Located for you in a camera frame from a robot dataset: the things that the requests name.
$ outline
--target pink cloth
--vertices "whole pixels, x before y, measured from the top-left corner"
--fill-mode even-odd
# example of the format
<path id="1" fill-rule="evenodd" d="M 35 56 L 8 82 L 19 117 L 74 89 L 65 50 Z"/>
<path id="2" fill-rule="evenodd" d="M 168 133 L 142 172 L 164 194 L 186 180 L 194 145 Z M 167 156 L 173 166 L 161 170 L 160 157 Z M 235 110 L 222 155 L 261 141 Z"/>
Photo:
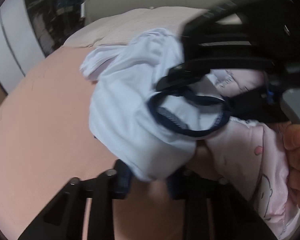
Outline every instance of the pink cloth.
<path id="1" fill-rule="evenodd" d="M 212 71 L 215 86 L 224 96 L 234 96 L 260 86 L 263 74 L 252 70 Z M 278 239 L 295 228 L 300 209 L 287 187 L 288 162 L 282 136 L 257 121 L 231 118 L 206 140 L 218 173 L 229 179 Z"/>

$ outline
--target white fabric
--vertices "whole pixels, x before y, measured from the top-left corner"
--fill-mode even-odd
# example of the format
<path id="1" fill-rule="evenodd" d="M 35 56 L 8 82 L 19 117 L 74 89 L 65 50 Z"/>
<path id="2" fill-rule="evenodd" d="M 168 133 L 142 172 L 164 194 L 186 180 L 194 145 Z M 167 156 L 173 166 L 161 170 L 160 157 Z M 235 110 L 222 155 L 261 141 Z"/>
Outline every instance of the white fabric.
<path id="1" fill-rule="evenodd" d="M 196 140 L 158 125 L 146 103 L 156 93 L 160 78 L 183 61 L 181 43 L 169 31 L 157 28 L 128 46 L 95 49 L 82 63 L 83 75 L 95 80 L 98 67 L 113 57 L 91 98 L 90 130 L 139 179 L 165 179 L 192 158 Z M 202 94 L 220 97 L 207 77 L 193 88 L 204 88 Z M 192 130 L 209 129 L 220 114 L 220 106 L 199 109 L 183 97 L 169 96 L 161 106 Z"/>

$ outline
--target cartoon print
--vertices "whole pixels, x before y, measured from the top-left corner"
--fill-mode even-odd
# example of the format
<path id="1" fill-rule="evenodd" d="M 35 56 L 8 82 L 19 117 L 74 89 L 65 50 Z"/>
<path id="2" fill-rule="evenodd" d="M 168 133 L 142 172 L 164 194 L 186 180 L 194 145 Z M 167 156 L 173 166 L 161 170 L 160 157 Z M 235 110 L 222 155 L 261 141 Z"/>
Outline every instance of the cartoon print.
<path id="1" fill-rule="evenodd" d="M 269 178 L 266 175 L 262 174 L 257 195 L 258 214 L 262 218 L 266 217 L 272 193 L 273 191 L 271 189 Z"/>
<path id="2" fill-rule="evenodd" d="M 260 154 L 263 154 L 263 147 L 262 146 L 257 146 L 255 149 L 254 149 L 254 154 L 255 155 L 260 155 Z"/>

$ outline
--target human hand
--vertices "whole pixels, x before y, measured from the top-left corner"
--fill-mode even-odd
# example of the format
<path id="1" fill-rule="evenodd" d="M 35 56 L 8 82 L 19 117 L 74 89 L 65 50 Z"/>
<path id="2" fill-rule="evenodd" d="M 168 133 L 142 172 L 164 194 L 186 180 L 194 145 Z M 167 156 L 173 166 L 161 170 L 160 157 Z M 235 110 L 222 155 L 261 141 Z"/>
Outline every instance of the human hand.
<path id="1" fill-rule="evenodd" d="M 292 124 L 287 127 L 283 135 L 290 166 L 288 186 L 294 189 L 295 198 L 300 208 L 300 125 Z"/>

